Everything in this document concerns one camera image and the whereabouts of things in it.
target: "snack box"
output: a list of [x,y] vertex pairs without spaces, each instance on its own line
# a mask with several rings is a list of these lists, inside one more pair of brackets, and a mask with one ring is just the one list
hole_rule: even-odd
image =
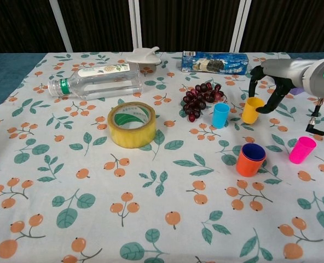
[[244,75],[247,64],[247,55],[241,53],[184,51],[182,56],[182,72]]

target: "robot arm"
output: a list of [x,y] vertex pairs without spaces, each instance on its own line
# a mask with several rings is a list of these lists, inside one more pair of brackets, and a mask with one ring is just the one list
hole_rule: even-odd
[[324,99],[324,59],[322,60],[293,60],[293,59],[268,59],[251,71],[251,81],[248,90],[249,97],[253,97],[258,80],[264,76],[274,79],[276,89],[270,96],[267,104],[256,109],[259,113],[269,113],[277,108],[285,95],[296,87],[320,98],[319,105],[313,112],[312,119],[306,131],[324,135],[324,132],[314,129],[315,118]]

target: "plastic water bottle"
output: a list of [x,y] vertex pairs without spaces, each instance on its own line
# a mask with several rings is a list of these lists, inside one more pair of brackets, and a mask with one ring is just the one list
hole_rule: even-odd
[[74,94],[83,100],[108,98],[141,92],[140,70],[136,63],[81,68],[70,78],[48,83],[51,96]]

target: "yellow cup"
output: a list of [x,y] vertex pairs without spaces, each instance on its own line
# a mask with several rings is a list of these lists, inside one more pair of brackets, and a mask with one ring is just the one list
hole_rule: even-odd
[[259,113],[256,108],[264,106],[265,102],[260,98],[251,97],[246,100],[245,108],[242,113],[242,121],[247,124],[253,124],[258,118]]

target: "pink cup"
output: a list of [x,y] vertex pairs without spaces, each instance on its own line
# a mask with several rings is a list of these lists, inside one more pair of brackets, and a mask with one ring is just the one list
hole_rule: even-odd
[[295,164],[302,163],[315,147],[316,142],[313,139],[300,137],[289,156],[290,161]]

